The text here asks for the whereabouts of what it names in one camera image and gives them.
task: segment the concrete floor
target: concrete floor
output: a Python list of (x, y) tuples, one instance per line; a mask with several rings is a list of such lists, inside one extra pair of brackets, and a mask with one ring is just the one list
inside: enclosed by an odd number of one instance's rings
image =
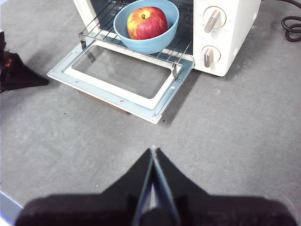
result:
[(2, 5), (4, 2), (6, 2), (7, 0), (0, 0), (0, 5)]
[[(301, 43), (264, 1), (229, 73), (192, 71), (158, 125), (126, 115), (54, 80), (0, 94), (1, 190), (21, 205), (52, 193), (100, 193), (155, 144), (212, 194), (260, 195), (301, 223)], [(76, 44), (72, 1), (9, 0), (7, 47), (41, 75)]]

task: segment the wire rack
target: wire rack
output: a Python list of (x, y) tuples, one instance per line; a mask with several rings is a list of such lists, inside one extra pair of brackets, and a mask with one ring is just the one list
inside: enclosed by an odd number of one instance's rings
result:
[[(85, 42), (86, 37), (104, 41), (112, 45), (127, 48), (114, 31), (113, 22), (116, 14), (129, 2), (106, 1), (96, 17), (81, 31), (79, 37)], [(193, 9), (189, 5), (177, 5), (180, 13), (176, 35), (171, 43), (158, 53), (150, 56), (168, 62), (180, 62), (183, 56), (192, 55)]]

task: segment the apple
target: apple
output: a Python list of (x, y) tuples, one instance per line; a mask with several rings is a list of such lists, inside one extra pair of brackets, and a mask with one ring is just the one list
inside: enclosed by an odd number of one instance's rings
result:
[(150, 39), (167, 30), (166, 16), (157, 7), (137, 8), (130, 14), (127, 20), (127, 31), (131, 39)]

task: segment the white toaster oven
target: white toaster oven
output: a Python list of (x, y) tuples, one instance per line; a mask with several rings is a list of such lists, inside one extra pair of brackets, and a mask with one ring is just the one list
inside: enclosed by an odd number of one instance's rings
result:
[(192, 69), (227, 73), (261, 0), (172, 0), (180, 13), (177, 33), (150, 55), (128, 49), (114, 31), (116, 14), (131, 2), (74, 0), (85, 28), (48, 76), (157, 124)]

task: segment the black power cord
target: black power cord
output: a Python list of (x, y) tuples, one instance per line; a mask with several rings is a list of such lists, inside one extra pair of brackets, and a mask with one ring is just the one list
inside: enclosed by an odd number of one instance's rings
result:
[[(293, 4), (296, 7), (298, 7), (298, 8), (301, 9), (301, 3), (298, 3), (297, 1), (294, 1), (294, 0), (276, 0), (276, 1), (288, 2), (288, 3), (291, 3), (291, 4)], [(291, 42), (301, 41), (301, 36), (298, 37), (298, 38), (292, 38), (290, 36), (291, 33), (293, 33), (293, 34), (301, 34), (301, 29), (296, 29), (296, 28), (301, 28), (301, 23), (300, 24), (292, 24), (292, 25), (288, 26), (286, 24), (286, 22), (288, 20), (295, 20), (295, 21), (300, 21), (301, 22), (301, 17), (300, 16), (287, 16), (287, 17), (283, 18), (282, 21), (281, 21), (281, 25), (286, 30), (286, 32), (285, 32), (285, 38), (288, 41), (291, 41)]]

